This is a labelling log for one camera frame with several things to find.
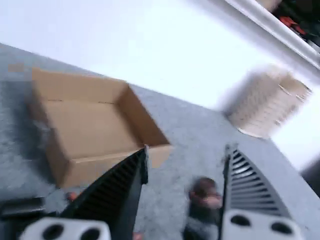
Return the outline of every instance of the box flap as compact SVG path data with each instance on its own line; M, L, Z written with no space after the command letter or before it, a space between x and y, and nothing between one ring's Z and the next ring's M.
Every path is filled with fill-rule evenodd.
M45 100L113 103L128 85L123 80L32 69L33 87Z
M170 144L129 86L117 101L117 105L143 144L150 147Z

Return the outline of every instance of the brown toy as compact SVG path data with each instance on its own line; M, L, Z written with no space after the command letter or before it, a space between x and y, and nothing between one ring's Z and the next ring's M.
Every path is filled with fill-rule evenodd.
M221 222L222 197L213 179L197 178L188 191L188 217L183 231L184 240L212 240Z

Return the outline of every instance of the floor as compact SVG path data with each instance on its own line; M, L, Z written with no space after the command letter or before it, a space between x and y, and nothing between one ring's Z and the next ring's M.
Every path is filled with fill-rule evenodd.
M24 72L9 72L14 67ZM26 110L31 90L30 67L67 73L83 69L0 44L0 200L45 196L48 211L67 205L64 193L55 187L37 127ZM227 143L239 143L279 193L305 239L320 236L320 200L269 140L238 132L219 112L132 86L174 151L169 159L149 172L136 217L136 231L145 239L178 240L184 224L186 188L195 176L214 178L223 188L221 159ZM72 188L80 192L83 187Z

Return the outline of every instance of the white wall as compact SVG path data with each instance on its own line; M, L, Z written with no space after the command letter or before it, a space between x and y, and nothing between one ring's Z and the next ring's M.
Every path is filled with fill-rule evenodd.
M0 42L219 111L268 63L319 74L223 0L5 1ZM273 137L298 169L320 153L318 95Z

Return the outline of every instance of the white shelf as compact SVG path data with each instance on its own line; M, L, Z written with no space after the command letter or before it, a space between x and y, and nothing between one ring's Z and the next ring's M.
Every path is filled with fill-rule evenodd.
M320 70L320 54L255 0L225 0Z

